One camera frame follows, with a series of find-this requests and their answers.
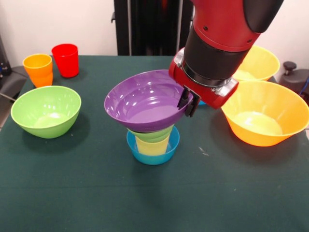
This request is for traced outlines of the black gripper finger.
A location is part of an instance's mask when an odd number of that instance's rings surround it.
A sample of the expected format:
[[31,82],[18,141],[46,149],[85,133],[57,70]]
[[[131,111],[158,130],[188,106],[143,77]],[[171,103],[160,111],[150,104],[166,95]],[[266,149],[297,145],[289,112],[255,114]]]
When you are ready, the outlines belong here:
[[187,117],[193,117],[199,102],[200,102],[201,98],[197,95],[197,94],[193,94],[193,99],[190,101],[190,103],[188,104],[186,110],[185,110],[185,115]]
[[189,100],[190,100],[189,97],[190,97],[190,90],[189,90],[188,87],[184,86],[181,97],[180,97],[179,102],[177,104],[177,107],[178,107],[179,110],[185,108],[188,105]]

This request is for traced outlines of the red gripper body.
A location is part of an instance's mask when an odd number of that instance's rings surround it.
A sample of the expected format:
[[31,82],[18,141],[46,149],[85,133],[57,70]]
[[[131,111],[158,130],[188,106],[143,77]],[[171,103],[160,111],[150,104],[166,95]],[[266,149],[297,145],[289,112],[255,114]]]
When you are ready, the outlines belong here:
[[176,53],[170,64],[169,75],[182,87],[189,88],[189,103],[193,99],[193,94],[197,94],[201,98],[200,101],[218,109],[225,104],[239,85],[239,82],[231,77],[226,79],[222,86],[206,86],[193,80],[189,73],[189,71],[185,71],[184,48],[182,48]]

